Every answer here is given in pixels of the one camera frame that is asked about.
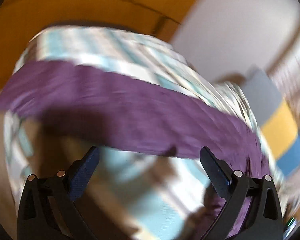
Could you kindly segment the purple quilted down jacket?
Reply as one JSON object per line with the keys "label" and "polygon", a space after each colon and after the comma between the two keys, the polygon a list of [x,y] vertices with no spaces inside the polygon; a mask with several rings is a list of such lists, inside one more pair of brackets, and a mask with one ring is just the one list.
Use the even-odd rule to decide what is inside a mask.
{"label": "purple quilted down jacket", "polygon": [[[97,144],[100,155],[108,147],[199,162],[200,150],[208,147],[247,176],[261,178],[270,172],[256,133],[238,117],[192,96],[91,66],[66,61],[27,63],[3,88],[0,111],[20,120],[37,119],[51,133]],[[93,182],[91,194],[96,199],[92,188]],[[182,229],[176,239],[205,231],[220,212],[224,200],[210,183],[207,190],[203,207],[185,220],[191,230]],[[128,218],[117,206],[111,205],[106,214],[130,237],[137,231],[127,225]]]}

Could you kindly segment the striped bed duvet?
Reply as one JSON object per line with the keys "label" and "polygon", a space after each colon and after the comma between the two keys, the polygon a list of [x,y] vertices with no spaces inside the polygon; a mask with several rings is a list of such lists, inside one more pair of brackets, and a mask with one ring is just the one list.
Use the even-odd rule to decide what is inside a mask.
{"label": "striped bed duvet", "polygon": [[[48,27],[29,42],[16,64],[31,60],[86,63],[180,92],[241,119],[260,142],[266,167],[276,183],[283,174],[262,134],[251,104],[232,83],[211,85],[173,47],[153,36],[105,27]],[[209,179],[197,160],[155,157],[105,147],[92,193],[110,213],[111,205],[135,226],[134,239],[176,239],[190,213],[203,207]]]}

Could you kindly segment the grey yellow blue headboard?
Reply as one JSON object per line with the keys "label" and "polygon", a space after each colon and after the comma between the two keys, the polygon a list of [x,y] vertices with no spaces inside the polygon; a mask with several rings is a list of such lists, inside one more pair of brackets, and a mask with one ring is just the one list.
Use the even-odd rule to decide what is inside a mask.
{"label": "grey yellow blue headboard", "polygon": [[300,166],[300,133],[287,102],[268,75],[257,67],[249,70],[240,88],[277,168],[288,177]]}

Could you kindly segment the wooden wardrobe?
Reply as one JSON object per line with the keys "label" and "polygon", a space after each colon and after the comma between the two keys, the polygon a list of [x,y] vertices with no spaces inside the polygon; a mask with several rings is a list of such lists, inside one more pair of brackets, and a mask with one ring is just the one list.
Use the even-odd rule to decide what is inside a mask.
{"label": "wooden wardrobe", "polygon": [[55,23],[126,27],[169,41],[196,0],[0,0],[0,89],[27,43]]}

